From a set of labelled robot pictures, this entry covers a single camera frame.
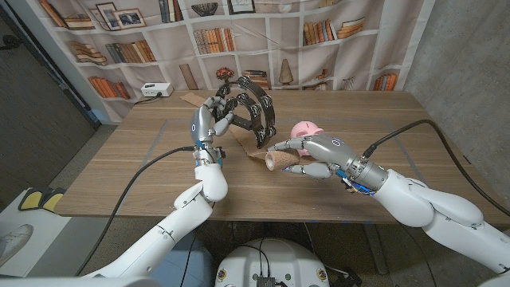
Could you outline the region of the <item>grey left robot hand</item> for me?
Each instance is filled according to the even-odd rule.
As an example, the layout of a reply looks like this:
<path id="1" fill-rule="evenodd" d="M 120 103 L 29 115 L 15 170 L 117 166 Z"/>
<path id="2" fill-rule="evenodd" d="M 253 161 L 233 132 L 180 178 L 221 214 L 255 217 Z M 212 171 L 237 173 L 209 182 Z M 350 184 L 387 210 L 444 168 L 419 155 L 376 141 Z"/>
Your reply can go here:
<path id="1" fill-rule="evenodd" d="M 222 136 L 226 133 L 230 123 L 233 120 L 233 112 L 229 111 L 214 124 L 211 128 L 210 123 L 213 114 L 212 108 L 225 109 L 226 100 L 220 96 L 213 96 L 204 101 L 204 103 L 195 110 L 190 125 L 190 135 L 193 142 L 198 146 L 205 148 L 206 145 L 213 143 L 213 136 Z"/>

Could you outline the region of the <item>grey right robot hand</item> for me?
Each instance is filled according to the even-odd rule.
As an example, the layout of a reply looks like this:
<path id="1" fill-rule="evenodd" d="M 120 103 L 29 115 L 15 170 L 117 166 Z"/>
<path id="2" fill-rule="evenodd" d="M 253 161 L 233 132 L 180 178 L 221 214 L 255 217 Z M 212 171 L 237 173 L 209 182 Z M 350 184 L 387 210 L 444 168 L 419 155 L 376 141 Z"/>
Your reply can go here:
<path id="1" fill-rule="evenodd" d="M 358 178 L 366 168 L 360 156 L 342 140 L 325 133 L 302 136 L 274 144 L 268 151 L 307 150 L 317 162 L 292 165 L 284 170 L 294 174 L 308 175 L 317 179 L 331 177 L 337 171 L 343 177 Z"/>

